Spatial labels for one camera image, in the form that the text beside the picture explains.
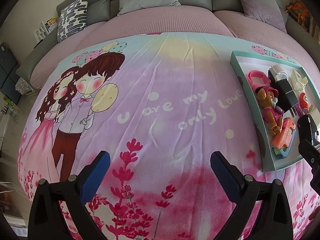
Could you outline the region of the white smart band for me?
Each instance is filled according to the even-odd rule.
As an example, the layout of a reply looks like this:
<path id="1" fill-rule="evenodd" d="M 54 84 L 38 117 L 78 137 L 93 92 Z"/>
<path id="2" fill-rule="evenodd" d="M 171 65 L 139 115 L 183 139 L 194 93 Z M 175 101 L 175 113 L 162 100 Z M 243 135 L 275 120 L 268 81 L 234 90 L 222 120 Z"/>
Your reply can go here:
<path id="1" fill-rule="evenodd" d="M 289 75 L 281 65 L 275 64 L 269 68 L 268 77 L 271 82 L 277 82 L 283 79 L 287 80 L 289 78 Z"/>

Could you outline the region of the red white glue bottle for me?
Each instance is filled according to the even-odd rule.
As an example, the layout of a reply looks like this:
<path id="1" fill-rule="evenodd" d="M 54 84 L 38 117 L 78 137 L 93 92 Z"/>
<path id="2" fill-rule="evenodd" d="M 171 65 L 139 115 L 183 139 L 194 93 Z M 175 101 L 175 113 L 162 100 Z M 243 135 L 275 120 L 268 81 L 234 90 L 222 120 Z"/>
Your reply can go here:
<path id="1" fill-rule="evenodd" d="M 299 104 L 304 114 L 309 113 L 309 103 L 305 92 L 301 92 L 299 96 Z"/>

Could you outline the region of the books beside sofa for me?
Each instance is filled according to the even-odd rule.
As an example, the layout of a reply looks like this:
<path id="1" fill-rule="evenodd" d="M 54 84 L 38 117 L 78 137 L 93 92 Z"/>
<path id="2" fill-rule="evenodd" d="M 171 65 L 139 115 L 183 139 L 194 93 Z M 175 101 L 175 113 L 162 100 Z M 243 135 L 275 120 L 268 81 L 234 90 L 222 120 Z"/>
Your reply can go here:
<path id="1" fill-rule="evenodd" d="M 37 42 L 47 37 L 58 25 L 57 17 L 50 18 L 47 22 L 41 22 L 40 26 L 33 32 Z"/>

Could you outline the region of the cartoon couple printed blanket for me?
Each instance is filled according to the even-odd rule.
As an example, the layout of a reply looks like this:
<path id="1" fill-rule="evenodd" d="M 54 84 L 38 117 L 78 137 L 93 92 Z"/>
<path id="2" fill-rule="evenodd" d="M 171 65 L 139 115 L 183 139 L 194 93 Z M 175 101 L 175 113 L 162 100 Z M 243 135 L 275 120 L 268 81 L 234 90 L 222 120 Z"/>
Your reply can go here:
<path id="1" fill-rule="evenodd" d="M 233 51 L 302 66 L 274 49 L 200 33 L 134 35 L 64 58 L 40 89 L 22 134 L 17 172 L 27 198 L 34 199 L 40 179 L 67 180 L 107 151 L 110 168 L 86 204 L 107 238 L 213 239 L 234 208 L 210 168 L 210 155 L 220 151 L 242 173 L 282 182 L 293 237 L 302 237 L 319 208 L 311 169 L 302 160 L 262 171 Z"/>

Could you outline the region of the grey sofa with pink cover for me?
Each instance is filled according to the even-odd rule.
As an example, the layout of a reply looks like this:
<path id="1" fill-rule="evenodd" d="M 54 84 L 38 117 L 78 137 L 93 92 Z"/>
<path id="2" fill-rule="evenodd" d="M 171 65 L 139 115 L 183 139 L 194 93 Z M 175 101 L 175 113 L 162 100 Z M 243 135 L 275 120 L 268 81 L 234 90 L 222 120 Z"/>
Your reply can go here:
<path id="1" fill-rule="evenodd" d="M 75 0 L 65 0 L 60 12 Z M 52 31 L 22 62 L 17 75 L 41 89 L 60 61 L 97 43 L 138 34 L 194 32 L 219 34 L 251 41 L 259 50 L 300 63 L 319 80 L 319 44 L 292 17 L 285 16 L 285 31 L 244 15 L 240 0 L 180 0 L 179 7 L 155 7 L 119 15 L 119 0 L 89 0 L 87 25 L 62 42 Z"/>

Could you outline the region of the grey purple cushion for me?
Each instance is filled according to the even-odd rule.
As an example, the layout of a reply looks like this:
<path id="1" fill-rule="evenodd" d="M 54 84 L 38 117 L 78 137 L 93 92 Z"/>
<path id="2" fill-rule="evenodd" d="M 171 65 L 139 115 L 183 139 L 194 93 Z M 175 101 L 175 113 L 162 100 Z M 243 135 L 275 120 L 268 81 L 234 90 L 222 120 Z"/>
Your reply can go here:
<path id="1" fill-rule="evenodd" d="M 276 0 L 240 0 L 244 15 L 267 23 L 286 33 L 285 22 Z"/>

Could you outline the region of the cream plastic hair claw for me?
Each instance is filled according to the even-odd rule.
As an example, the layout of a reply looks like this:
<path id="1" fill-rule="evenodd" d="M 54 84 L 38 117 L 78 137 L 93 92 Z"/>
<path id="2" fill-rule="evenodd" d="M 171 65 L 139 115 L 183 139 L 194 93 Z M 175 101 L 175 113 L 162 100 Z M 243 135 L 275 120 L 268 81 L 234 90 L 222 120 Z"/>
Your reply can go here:
<path id="1" fill-rule="evenodd" d="M 295 91 L 303 91 L 306 88 L 306 85 L 308 84 L 308 78 L 302 77 L 299 72 L 296 70 L 293 70 L 291 72 L 291 83 L 292 88 Z"/>

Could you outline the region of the black white patterned cushion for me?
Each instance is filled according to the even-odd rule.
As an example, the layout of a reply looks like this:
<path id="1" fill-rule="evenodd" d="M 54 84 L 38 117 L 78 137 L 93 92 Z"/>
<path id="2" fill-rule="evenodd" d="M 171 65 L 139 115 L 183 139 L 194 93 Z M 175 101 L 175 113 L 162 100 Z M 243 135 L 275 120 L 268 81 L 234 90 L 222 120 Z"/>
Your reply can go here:
<path id="1" fill-rule="evenodd" d="M 76 0 L 61 10 L 57 28 L 57 42 L 86 28 L 88 0 Z"/>

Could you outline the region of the pink brown puppy figure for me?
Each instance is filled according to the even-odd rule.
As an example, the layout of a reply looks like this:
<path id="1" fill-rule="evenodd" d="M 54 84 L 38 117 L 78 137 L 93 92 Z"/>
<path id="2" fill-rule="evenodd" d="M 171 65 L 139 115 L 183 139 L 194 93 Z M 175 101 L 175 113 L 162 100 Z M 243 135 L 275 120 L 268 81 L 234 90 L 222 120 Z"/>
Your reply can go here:
<path id="1" fill-rule="evenodd" d="M 283 126 L 284 111 L 277 106 L 278 95 L 278 91 L 270 86 L 260 88 L 257 93 L 259 105 L 263 109 L 263 119 L 268 123 L 272 136 L 279 134 Z"/>

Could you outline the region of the pink smart watch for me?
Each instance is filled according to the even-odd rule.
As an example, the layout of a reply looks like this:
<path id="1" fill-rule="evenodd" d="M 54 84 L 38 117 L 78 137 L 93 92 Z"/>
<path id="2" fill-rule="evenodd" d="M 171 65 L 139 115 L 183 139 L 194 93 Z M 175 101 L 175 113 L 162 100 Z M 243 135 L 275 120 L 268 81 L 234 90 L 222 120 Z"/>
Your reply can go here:
<path id="1" fill-rule="evenodd" d="M 260 70 L 252 70 L 247 73 L 246 77 L 253 92 L 256 92 L 258 88 L 269 86 L 271 83 L 266 74 Z"/>

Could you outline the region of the orange decorative ornament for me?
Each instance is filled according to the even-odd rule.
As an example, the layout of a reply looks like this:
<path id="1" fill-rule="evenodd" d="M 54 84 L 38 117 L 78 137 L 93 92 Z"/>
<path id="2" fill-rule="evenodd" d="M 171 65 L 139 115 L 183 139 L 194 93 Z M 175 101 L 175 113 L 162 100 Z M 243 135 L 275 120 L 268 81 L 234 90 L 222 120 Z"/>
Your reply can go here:
<path id="1" fill-rule="evenodd" d="M 311 15 L 302 1 L 295 1 L 285 7 L 285 11 L 306 31 L 310 28 Z"/>

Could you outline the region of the black power adapter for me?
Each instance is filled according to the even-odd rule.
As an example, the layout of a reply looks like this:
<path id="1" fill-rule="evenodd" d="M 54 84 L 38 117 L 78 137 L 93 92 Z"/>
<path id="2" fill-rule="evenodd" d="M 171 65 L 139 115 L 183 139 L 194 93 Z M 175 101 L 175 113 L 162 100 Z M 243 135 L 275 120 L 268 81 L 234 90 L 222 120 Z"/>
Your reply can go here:
<path id="1" fill-rule="evenodd" d="M 295 105 L 298 104 L 298 99 L 289 81 L 287 79 L 279 80 L 274 84 L 274 87 L 279 93 L 277 106 L 279 106 L 284 113 L 289 111 L 294 118 L 297 115 Z"/>

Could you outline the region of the white power adapter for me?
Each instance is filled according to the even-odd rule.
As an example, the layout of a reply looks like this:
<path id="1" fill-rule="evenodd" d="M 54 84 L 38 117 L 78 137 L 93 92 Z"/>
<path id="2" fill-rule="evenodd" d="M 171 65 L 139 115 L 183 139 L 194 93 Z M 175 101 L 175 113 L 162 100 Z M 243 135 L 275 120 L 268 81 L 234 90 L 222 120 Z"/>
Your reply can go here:
<path id="1" fill-rule="evenodd" d="M 309 116 L 310 121 L 311 121 L 312 130 L 314 132 L 317 131 L 317 129 L 319 129 L 319 126 L 320 126 L 320 112 L 319 112 L 318 108 L 316 108 L 315 106 L 311 105 L 309 107 L 308 116 Z"/>

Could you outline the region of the teal shallow cardboard tray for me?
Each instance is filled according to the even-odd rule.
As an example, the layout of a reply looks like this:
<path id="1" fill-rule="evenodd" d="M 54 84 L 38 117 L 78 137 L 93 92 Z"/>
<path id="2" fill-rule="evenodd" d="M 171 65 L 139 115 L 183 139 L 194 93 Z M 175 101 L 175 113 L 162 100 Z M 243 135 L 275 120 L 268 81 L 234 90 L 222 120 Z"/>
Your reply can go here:
<path id="1" fill-rule="evenodd" d="M 230 63 L 251 109 L 263 172 L 301 161 L 302 140 L 319 151 L 319 92 L 302 66 L 244 51 L 233 51 Z"/>

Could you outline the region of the dark cabinet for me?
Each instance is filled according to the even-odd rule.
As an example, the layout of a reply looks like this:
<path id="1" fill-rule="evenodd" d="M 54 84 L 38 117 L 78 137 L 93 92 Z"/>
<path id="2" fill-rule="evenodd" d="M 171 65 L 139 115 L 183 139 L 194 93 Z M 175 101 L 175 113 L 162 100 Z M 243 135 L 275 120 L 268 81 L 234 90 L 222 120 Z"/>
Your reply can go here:
<path id="1" fill-rule="evenodd" d="M 11 50 L 4 43 L 1 44 L 0 58 L 1 92 L 14 104 L 18 104 L 22 96 L 15 87 L 20 78 L 16 74 L 19 64 Z"/>

